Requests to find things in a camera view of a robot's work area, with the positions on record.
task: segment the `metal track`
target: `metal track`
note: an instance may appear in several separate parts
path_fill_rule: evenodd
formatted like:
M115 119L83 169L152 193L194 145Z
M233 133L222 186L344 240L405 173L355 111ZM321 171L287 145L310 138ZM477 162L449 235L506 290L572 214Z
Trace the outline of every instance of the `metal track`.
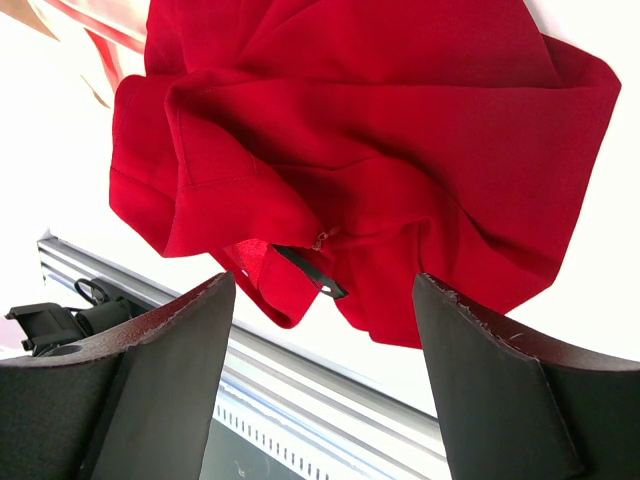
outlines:
M80 277L104 278L154 306L181 293L55 237L38 246L47 281L72 288ZM451 478L435 419L239 325L216 420L309 480Z

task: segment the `black strap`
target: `black strap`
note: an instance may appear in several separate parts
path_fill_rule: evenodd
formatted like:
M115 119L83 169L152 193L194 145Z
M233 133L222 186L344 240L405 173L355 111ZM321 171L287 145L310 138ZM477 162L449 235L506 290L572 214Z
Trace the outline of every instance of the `black strap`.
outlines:
M280 255L282 255L284 258L286 258L296 267L302 270L313 283L322 285L320 291L325 295L328 295L336 300L349 295L349 292L338 285L335 280L326 276L324 273L322 273L315 266L313 266L311 263L309 263L307 260L302 258L290 248L283 247L281 245L273 245L273 248L276 250L276 252L278 252Z

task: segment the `ventilation slots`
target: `ventilation slots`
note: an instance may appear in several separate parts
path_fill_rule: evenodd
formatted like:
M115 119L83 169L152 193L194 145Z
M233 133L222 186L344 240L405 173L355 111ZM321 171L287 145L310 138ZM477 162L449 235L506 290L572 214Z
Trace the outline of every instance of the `ventilation slots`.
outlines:
M267 432L259 431L249 422L239 418L237 414L228 412L226 408L220 407L220 405L216 406L214 418L301 477L307 480L331 480L328 473L323 473L320 468L307 462L302 455L296 454L290 447L285 447Z

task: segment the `red garment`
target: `red garment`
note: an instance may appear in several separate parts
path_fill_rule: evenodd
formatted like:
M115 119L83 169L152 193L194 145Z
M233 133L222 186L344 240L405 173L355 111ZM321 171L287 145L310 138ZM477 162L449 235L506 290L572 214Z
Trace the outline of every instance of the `red garment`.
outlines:
M419 272L498 312L553 282L620 85L521 0L152 0L147 29L111 205L162 255L289 328L318 293L295 247L409 347Z

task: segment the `red dress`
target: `red dress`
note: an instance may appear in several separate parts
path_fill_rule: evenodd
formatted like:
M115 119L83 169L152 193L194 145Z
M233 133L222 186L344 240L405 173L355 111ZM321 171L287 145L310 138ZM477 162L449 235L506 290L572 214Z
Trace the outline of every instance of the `red dress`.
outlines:
M409 347L419 272L502 313L553 282L620 84L521 0L152 0L147 29L111 206L162 255L289 328L318 294L291 247Z

